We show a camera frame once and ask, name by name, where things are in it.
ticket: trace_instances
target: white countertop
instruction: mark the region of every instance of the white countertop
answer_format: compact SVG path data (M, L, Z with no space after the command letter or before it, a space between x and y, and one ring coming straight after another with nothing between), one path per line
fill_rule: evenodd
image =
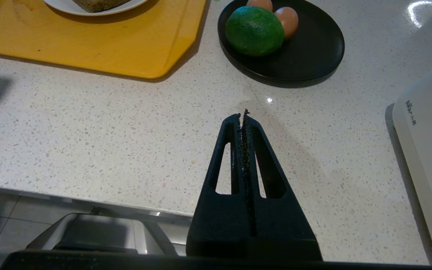
M312 0L339 24L345 56L325 82L283 89L223 55L228 2L210 2L199 51L166 80L0 58L0 188L192 214L221 121L247 108L325 260L427 264L385 112L432 69L432 5L413 22L414 1Z

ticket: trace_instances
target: egg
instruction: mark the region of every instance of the egg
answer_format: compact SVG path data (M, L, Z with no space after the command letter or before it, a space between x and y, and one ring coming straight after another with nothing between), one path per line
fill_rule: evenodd
M273 2L271 0L248 0L246 5L261 7L273 12Z
M288 40L294 35L296 29L298 29L298 25L300 24L298 14L291 7L281 7L276 10L274 15L276 15L283 25L284 39Z

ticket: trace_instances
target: kitchen counter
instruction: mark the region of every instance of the kitchen counter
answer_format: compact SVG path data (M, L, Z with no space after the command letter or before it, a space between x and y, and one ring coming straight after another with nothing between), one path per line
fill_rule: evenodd
M270 87L229 63L216 30L228 0L209 3L197 52L163 80L0 58L0 188L191 215L221 121L247 108L325 260L430 263L388 111L432 69L432 1L311 2L346 41L311 87Z

